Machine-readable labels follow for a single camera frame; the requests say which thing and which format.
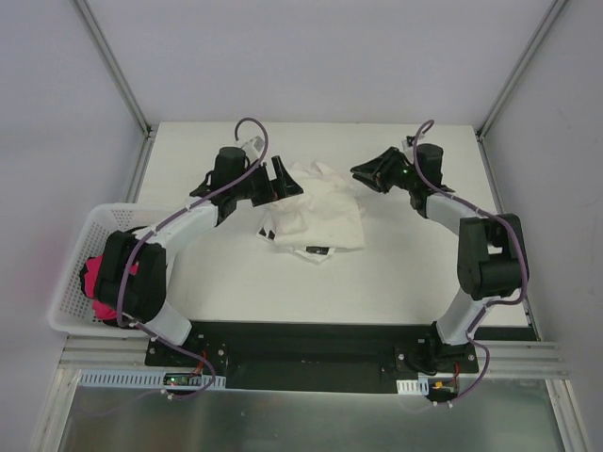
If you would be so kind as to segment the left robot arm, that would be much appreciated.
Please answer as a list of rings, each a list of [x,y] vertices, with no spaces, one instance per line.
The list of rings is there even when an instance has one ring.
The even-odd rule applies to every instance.
[[[183,208],[154,225],[112,233],[102,254],[89,258],[80,272],[82,291],[98,317],[111,309],[119,325],[134,324],[168,341],[166,353],[177,365],[193,364],[200,346],[190,337],[192,324],[167,299],[173,262],[180,250],[224,222],[238,202],[259,206],[302,194],[281,158],[271,162],[273,177],[245,150],[223,147]]]

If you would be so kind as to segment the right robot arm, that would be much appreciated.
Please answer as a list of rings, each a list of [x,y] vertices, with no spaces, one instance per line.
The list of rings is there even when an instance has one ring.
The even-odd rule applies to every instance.
[[[350,169],[352,178],[386,194],[392,187],[409,193],[420,216],[456,234],[457,278],[460,289],[446,312],[430,325],[425,337],[404,352],[410,369],[433,376],[466,360],[470,340],[490,308],[523,285],[520,253],[524,250],[521,222],[514,214],[490,218],[452,198],[442,183],[444,150],[420,144],[410,160],[391,147],[378,157]]]

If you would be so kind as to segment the white black printed t shirt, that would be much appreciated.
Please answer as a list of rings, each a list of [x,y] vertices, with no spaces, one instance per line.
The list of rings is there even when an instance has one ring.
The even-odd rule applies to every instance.
[[[335,248],[317,246],[281,246],[276,244],[276,230],[270,214],[265,214],[260,222],[256,236],[270,243],[279,252],[288,252],[302,260],[319,265],[330,259]]]

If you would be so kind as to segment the cream white t shirt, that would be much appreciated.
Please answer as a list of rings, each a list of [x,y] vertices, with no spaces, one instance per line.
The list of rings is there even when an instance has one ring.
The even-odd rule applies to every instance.
[[[266,214],[273,220],[276,244],[363,249],[361,212],[348,179],[318,161],[296,163],[289,173],[303,194],[269,205]]]

